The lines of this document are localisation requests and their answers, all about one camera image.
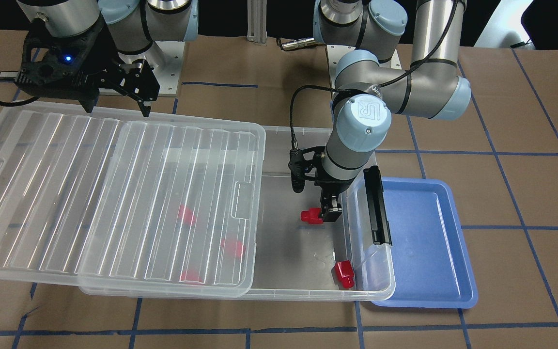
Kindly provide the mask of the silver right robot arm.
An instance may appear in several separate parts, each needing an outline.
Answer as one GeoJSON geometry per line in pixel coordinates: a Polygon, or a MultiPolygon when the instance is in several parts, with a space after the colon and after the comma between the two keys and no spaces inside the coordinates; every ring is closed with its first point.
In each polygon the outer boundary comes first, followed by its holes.
{"type": "Polygon", "coordinates": [[[135,101],[144,117],[161,84],[158,42],[192,41],[197,0],[20,0],[30,21],[15,85],[30,96],[78,102],[90,113],[100,91],[135,101]]]}

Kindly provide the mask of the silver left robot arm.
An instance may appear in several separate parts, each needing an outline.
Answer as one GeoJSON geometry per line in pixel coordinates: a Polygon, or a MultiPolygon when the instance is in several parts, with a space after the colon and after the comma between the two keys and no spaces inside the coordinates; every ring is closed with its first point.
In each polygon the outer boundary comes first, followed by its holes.
{"type": "Polygon", "coordinates": [[[394,0],[318,0],[315,40],[354,49],[337,62],[333,128],[315,150],[314,184],[321,207],[314,223],[334,222],[339,196],[385,139],[392,115],[453,121],[467,109],[471,84],[458,75],[464,0],[419,0],[409,68],[390,66],[408,23],[394,0]]]}

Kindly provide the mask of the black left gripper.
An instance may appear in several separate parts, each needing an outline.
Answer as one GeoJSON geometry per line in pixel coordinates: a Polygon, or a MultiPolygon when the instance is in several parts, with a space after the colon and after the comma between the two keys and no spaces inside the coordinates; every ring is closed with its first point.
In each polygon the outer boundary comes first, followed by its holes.
{"type": "Polygon", "coordinates": [[[352,179],[339,180],[334,177],[318,177],[316,186],[321,188],[321,212],[323,222],[336,222],[343,209],[341,207],[341,193],[352,185],[352,179]]]}

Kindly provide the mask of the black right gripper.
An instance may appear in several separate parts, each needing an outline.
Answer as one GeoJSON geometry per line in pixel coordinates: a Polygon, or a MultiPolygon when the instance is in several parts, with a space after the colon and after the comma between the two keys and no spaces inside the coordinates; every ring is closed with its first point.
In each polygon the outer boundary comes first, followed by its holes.
{"type": "Polygon", "coordinates": [[[108,29],[80,33],[78,47],[78,101],[85,112],[93,112],[102,88],[130,97],[149,117],[161,86],[148,61],[124,63],[108,29]]]}

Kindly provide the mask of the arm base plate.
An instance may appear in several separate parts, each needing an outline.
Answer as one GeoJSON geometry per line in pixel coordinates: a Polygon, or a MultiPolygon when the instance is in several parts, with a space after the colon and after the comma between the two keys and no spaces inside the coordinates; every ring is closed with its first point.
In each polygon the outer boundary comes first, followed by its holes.
{"type": "Polygon", "coordinates": [[[186,42],[159,41],[153,42],[152,47],[137,55],[120,53],[119,56],[126,63],[132,63],[137,58],[144,58],[153,69],[159,82],[159,97],[176,97],[180,86],[180,75],[184,64],[186,42]]]}
{"type": "Polygon", "coordinates": [[[355,49],[349,46],[327,46],[328,73],[331,82],[343,69],[351,64],[363,60],[376,61],[376,56],[365,49],[355,49]]]}

